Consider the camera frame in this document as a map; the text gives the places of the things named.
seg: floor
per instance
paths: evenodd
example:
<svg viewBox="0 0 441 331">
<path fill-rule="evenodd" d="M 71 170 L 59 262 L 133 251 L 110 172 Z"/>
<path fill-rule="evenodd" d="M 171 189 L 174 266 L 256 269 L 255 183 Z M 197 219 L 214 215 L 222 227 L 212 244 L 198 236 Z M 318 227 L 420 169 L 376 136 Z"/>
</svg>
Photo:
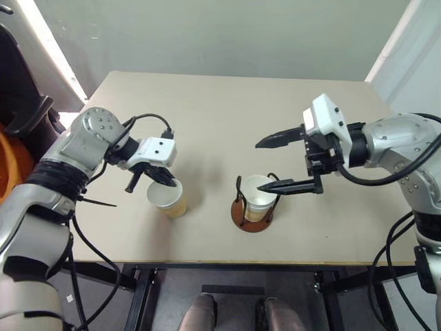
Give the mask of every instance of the floor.
<svg viewBox="0 0 441 331">
<path fill-rule="evenodd" d="M 231 272 L 171 269 L 160 273 L 161 293 L 158 298 L 153 331 L 174 331 L 202 285 L 242 285 L 265 288 L 266 296 L 286 301 L 297 311 L 308 330 L 328 330 L 321 294 L 314 290 L 314 276 L 309 272 Z M 65 319 L 79 324 L 72 294 L 70 275 L 60 272 L 50 279 L 63 301 Z M 110 291 L 110 286 L 79 279 L 86 316 L 90 316 Z M 254 304 L 258 295 L 214 294 L 218 302 L 216 331 L 254 329 Z M 91 324 L 91 331 L 123 330 L 130 309 L 132 293 L 119 290 L 109 306 Z M 354 290 L 339 296 L 346 330 L 381 330 L 368 305 L 365 290 Z"/>
<path fill-rule="evenodd" d="M 400 284 L 421 318 L 431 330 L 437 330 L 435 318 L 436 295 L 427 294 L 421 288 L 418 276 L 416 275 L 401 277 Z M 422 330 L 417 320 L 409 313 L 409 309 L 401 298 L 400 293 L 396 290 L 395 284 L 392 281 L 385 282 L 384 289 L 391 303 L 393 315 L 400 331 Z"/>
</svg>

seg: robotic arm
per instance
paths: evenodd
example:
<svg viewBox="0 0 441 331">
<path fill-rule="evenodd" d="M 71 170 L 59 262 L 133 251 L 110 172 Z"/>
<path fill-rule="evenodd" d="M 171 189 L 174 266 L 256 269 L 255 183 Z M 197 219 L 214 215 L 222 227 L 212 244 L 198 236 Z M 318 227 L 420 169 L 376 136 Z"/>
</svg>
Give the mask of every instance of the robotic arm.
<svg viewBox="0 0 441 331">
<path fill-rule="evenodd" d="M 340 109 L 322 94 L 303 112 L 304 123 L 262 139 L 257 148 L 277 148 L 303 140 L 312 180 L 285 179 L 259 187 L 276 194 L 323 193 L 320 176 L 339 172 L 360 185 L 397 181 L 416 220 L 416 265 L 421 286 L 438 295 L 441 328 L 441 125 L 427 114 L 396 114 L 373 123 L 347 125 Z M 358 179 L 347 169 L 384 168 L 386 180 Z"/>
<path fill-rule="evenodd" d="M 72 249 L 65 222 L 103 160 L 133 172 L 127 192 L 142 174 L 175 185 L 166 168 L 176 156 L 171 128 L 135 141 L 134 121 L 125 127 L 108 110 L 86 110 L 0 206 L 0 330 L 63 329 L 57 291 L 45 280 Z"/>
</svg>

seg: black cable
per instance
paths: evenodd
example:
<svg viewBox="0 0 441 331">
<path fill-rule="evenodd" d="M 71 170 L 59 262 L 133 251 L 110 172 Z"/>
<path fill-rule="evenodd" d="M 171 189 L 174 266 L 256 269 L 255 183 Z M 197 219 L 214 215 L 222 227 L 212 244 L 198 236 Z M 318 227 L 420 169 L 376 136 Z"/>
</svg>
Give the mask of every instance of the black cable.
<svg viewBox="0 0 441 331">
<path fill-rule="evenodd" d="M 157 118 L 157 119 L 160 119 L 160 120 L 165 124 L 165 126 L 167 127 L 167 130 L 172 131 L 172 127 L 170 126 L 170 124 L 167 122 L 166 119 L 164 119 L 164 118 L 163 118 L 162 116 L 160 116 L 160 115 L 152 114 L 152 113 L 148 113 L 148 114 L 141 114 L 141 115 L 135 116 L 134 118 L 135 118 L 135 120 L 138 120 L 138 119 L 143 119 L 144 117 L 155 117 L 155 118 Z M 124 126 L 125 124 L 128 124 L 129 122 L 130 122 L 130 120 L 124 122 L 124 123 L 123 123 L 123 126 Z"/>
<path fill-rule="evenodd" d="M 395 229 L 402 223 L 404 222 L 397 222 L 395 223 L 392 228 L 389 231 L 389 234 L 387 235 L 387 240 L 386 240 L 386 259 L 387 259 L 387 266 L 389 267 L 389 271 L 391 273 L 392 276 L 392 280 L 395 283 L 398 292 L 401 294 L 402 299 L 404 300 L 404 302 L 406 303 L 407 307 L 409 308 L 409 310 L 411 311 L 412 315 L 417 319 L 418 323 L 426 330 L 426 331 L 430 331 L 430 328 L 427 326 L 427 324 L 424 322 L 424 320 L 421 318 L 421 316 L 416 312 L 415 308 L 412 306 L 411 302 L 409 301 L 409 299 L 407 298 L 407 295 L 404 293 L 400 282 L 398 281 L 397 275 L 395 273 L 395 270 L 393 269 L 393 265 L 392 265 L 392 260 L 391 260 L 391 244 L 392 244 L 392 236 L 393 233 L 395 232 Z"/>
<path fill-rule="evenodd" d="M 434 121 L 437 121 L 438 123 L 441 123 L 441 118 L 437 117 L 435 115 L 431 114 L 423 114 L 423 113 L 416 113 L 416 115 L 432 119 Z M 340 172 L 340 174 L 347 179 L 348 181 L 351 181 L 352 183 L 358 184 L 358 185 L 364 185 L 364 186 L 380 186 L 380 185 L 387 185 L 390 183 L 393 183 L 394 181 L 398 181 L 403 177 L 406 177 L 408 174 L 411 174 L 415 170 L 417 170 L 420 166 L 422 166 L 430 157 L 435 154 L 435 152 L 441 147 L 441 134 L 439 134 L 434 141 L 427 147 L 423 153 L 419 157 L 417 157 L 414 161 L 412 161 L 409 165 L 407 165 L 405 168 L 401 169 L 398 172 L 395 172 L 394 174 L 391 174 L 385 178 L 381 179 L 361 179 L 358 177 L 355 177 L 351 173 L 349 173 L 346 168 L 343 166 L 343 164 L 337 165 L 337 170 Z"/>
<path fill-rule="evenodd" d="M 125 127 L 124 131 L 119 135 L 118 138 L 116 138 L 116 140 L 113 143 L 111 143 L 109 145 L 109 148 L 107 150 L 109 152 L 112 152 L 112 150 L 118 145 L 119 141 L 122 138 L 124 138 L 126 136 L 126 134 L 129 133 L 129 131 L 133 128 L 133 126 L 135 125 L 135 122 L 137 120 L 143 119 L 145 117 L 154 117 L 156 119 L 160 119 L 165 124 L 165 126 L 167 127 L 167 131 L 172 133 L 172 127 L 167 122 L 167 120 L 164 119 L 160 115 L 152 114 L 152 113 L 147 113 L 147 114 L 141 114 L 141 115 L 138 115 L 138 116 L 133 116 L 132 118 L 130 118 L 129 120 L 127 120 L 126 122 L 123 123 L 123 126 Z"/>
<path fill-rule="evenodd" d="M 78 311 L 78 316 L 80 317 L 81 325 L 85 325 L 84 330 L 88 331 L 88 324 L 84 314 L 83 302 L 81 301 L 80 289 L 78 285 L 78 277 L 76 275 L 76 266 L 74 261 L 74 255 L 72 251 L 68 255 L 69 267 L 70 267 L 70 278 L 72 280 L 72 288 L 74 290 L 74 298 L 76 303 L 76 310 Z"/>
<path fill-rule="evenodd" d="M 118 138 L 116 138 L 115 141 L 109 145 L 109 148 L 107 149 L 108 152 L 111 152 L 115 148 L 115 146 L 118 145 L 119 141 L 129 133 L 129 131 L 135 125 L 135 122 L 136 122 L 136 117 L 132 117 L 127 122 L 123 123 L 123 126 L 125 126 L 124 131 L 122 131 L 122 133 L 118 136 Z"/>
<path fill-rule="evenodd" d="M 88 202 L 88 203 L 93 203 L 95 205 L 104 205 L 105 207 L 118 207 L 117 205 L 113 205 L 111 203 L 107 203 L 107 202 L 102 202 L 102 201 L 97 201 L 97 200 L 91 200 L 91 199 L 86 199 L 85 197 L 83 197 L 82 195 L 80 195 L 77 199 L 78 201 L 84 201 L 84 202 Z"/>
<path fill-rule="evenodd" d="M 103 176 L 106 168 L 107 168 L 107 162 L 104 161 L 104 162 L 103 162 L 103 167 L 101 167 L 101 170 L 99 170 L 99 173 L 97 173 L 95 176 L 93 176 L 93 177 L 89 180 L 88 184 L 90 184 L 90 183 L 93 182 L 93 181 L 96 181 L 99 177 Z"/>
<path fill-rule="evenodd" d="M 121 271 L 119 270 L 118 266 L 113 263 L 111 260 L 109 260 L 103 253 L 101 253 L 95 246 L 92 245 L 92 243 L 90 243 L 90 241 L 88 241 L 88 239 L 84 236 L 84 234 L 82 233 L 82 231 L 80 230 L 80 227 L 78 225 L 78 221 L 76 220 L 75 215 L 72 217 L 72 222 L 74 224 L 74 228 L 76 230 L 76 233 L 79 235 L 79 237 L 81 238 L 81 240 L 84 241 L 84 243 L 95 253 L 97 254 L 99 257 L 101 257 L 107 264 L 109 264 L 112 268 L 114 268 L 115 272 L 116 272 L 116 281 L 114 284 L 114 287 L 112 288 L 112 291 L 110 291 L 109 295 L 107 296 L 107 298 L 104 300 L 104 302 L 98 307 L 98 309 L 96 310 L 96 312 L 94 312 L 92 314 L 91 317 L 89 317 L 86 321 L 86 324 L 82 324 L 80 325 L 80 327 L 77 329 L 77 331 L 81 331 L 81 330 L 86 330 L 87 326 L 93 321 L 95 320 L 95 318 L 104 310 L 104 308 L 108 305 L 108 303 L 110 302 L 110 300 L 112 300 L 112 298 L 114 297 L 116 291 L 118 290 L 120 284 L 121 284 Z"/>
<path fill-rule="evenodd" d="M 433 119 L 434 121 L 437 121 L 438 123 L 441 123 L 441 118 L 432 114 L 425 114 L 423 112 L 415 112 L 415 115 L 424 117 L 425 119 Z"/>
<path fill-rule="evenodd" d="M 407 220 L 409 217 L 411 217 L 412 215 L 413 215 L 412 212 L 408 212 L 401 219 L 399 219 L 397 222 L 403 222 L 403 221 Z M 405 233 L 408 229 L 410 229 L 414 224 L 415 224 L 414 220 L 409 222 L 405 227 L 403 227 L 403 229 L 401 229 L 399 231 L 399 233 L 397 233 L 393 236 L 392 242 L 394 242 L 396 239 L 398 239 L 403 233 Z M 373 303 L 373 295 L 372 295 L 373 278 L 375 275 L 376 266 L 377 266 L 378 261 L 380 260 L 380 257 L 383 255 L 383 253 L 385 251 L 386 251 L 386 246 L 383 246 L 383 248 L 375 256 L 375 259 L 373 260 L 372 265 L 369 268 L 368 279 L 367 279 L 367 298 L 369 300 L 369 305 L 371 306 L 373 315 L 375 316 L 378 323 L 381 324 L 381 326 L 384 327 L 386 330 L 394 331 L 394 330 L 391 330 L 386 325 L 386 323 L 382 320 L 382 317 L 378 314 L 376 307 Z"/>
</svg>

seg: white paper cup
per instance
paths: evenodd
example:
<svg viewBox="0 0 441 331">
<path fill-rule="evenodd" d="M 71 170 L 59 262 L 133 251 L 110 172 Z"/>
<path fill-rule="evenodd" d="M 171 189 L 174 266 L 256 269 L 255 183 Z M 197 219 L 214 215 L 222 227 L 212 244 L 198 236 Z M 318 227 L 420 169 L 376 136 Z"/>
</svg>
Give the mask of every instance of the white paper cup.
<svg viewBox="0 0 441 331">
<path fill-rule="evenodd" d="M 183 194 L 182 184 L 177 179 L 173 181 L 176 183 L 175 187 L 154 181 L 147 189 L 147 200 L 172 219 L 184 215 L 187 209 L 187 199 Z"/>
<path fill-rule="evenodd" d="M 250 176 L 242 181 L 240 190 L 247 200 L 247 210 L 245 211 L 245 218 L 250 222 L 259 222 L 270 209 L 277 194 L 266 193 L 259 191 L 259 186 L 271 183 L 274 181 L 271 178 L 257 174 Z"/>
</svg>

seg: tabletop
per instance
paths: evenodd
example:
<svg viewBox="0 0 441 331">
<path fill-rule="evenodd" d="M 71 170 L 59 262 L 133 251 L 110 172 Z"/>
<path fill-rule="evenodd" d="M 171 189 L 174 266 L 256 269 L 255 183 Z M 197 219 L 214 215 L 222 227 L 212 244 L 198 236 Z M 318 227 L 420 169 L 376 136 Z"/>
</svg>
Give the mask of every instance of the tabletop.
<svg viewBox="0 0 441 331">
<path fill-rule="evenodd" d="M 347 123 L 391 114 L 364 82 L 109 73 L 84 109 L 100 106 L 120 121 L 145 112 L 164 116 L 178 148 L 170 170 L 183 183 L 188 210 L 167 219 L 147 201 L 150 178 L 144 176 L 129 194 L 124 188 L 131 173 L 109 166 L 86 197 L 117 208 L 79 202 L 82 231 L 110 259 L 122 262 L 369 264 L 389 228 L 410 209 L 395 183 L 364 187 L 325 175 L 324 194 L 281 197 L 273 223 L 259 233 L 240 230 L 230 216 L 238 175 L 274 172 L 281 179 L 309 179 L 302 142 L 273 150 L 254 145 L 300 125 L 303 110 L 321 93 L 338 105 Z M 162 131 L 159 120 L 141 119 L 131 136 L 159 137 Z M 371 179 L 387 175 L 378 169 L 351 171 Z M 75 258 L 97 261 L 74 235 Z M 397 240 L 395 263 L 413 265 L 414 245 L 413 231 Z"/>
</svg>

